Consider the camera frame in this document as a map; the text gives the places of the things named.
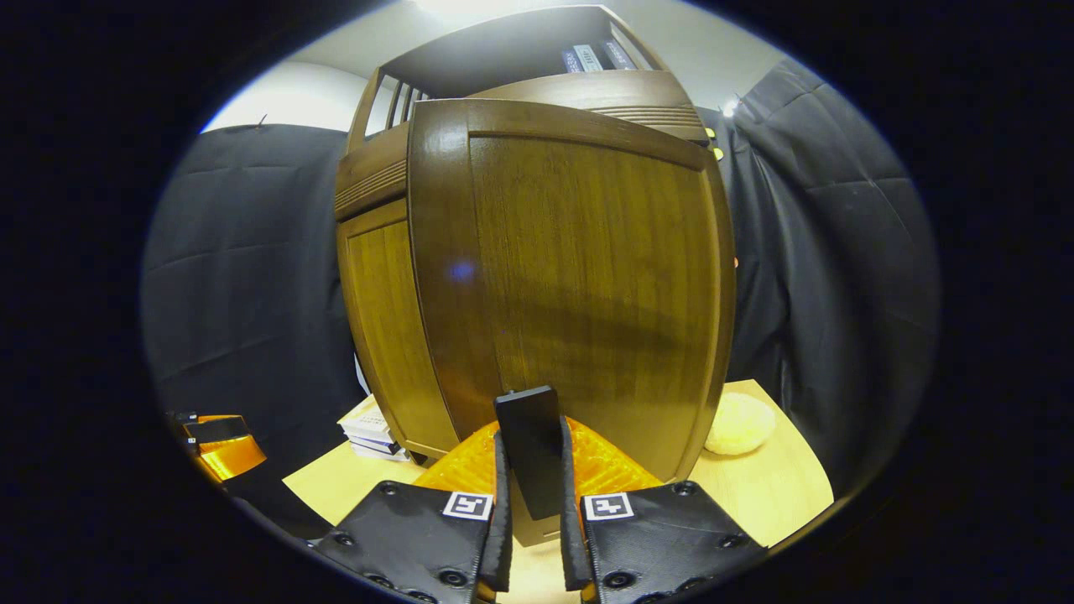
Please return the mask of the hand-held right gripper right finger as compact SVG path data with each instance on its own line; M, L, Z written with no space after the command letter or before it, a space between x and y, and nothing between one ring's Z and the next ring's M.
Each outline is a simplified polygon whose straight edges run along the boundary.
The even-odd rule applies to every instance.
M657 481L571 418L560 431L560 550L583 603L684 603L767 558L698 481Z

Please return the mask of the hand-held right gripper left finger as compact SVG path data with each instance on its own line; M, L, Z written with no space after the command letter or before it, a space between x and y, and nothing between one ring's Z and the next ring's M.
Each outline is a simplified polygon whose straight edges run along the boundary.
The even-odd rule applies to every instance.
M513 509L498 422L410 484L383 479L315 544L372 603L492 603L509 589Z

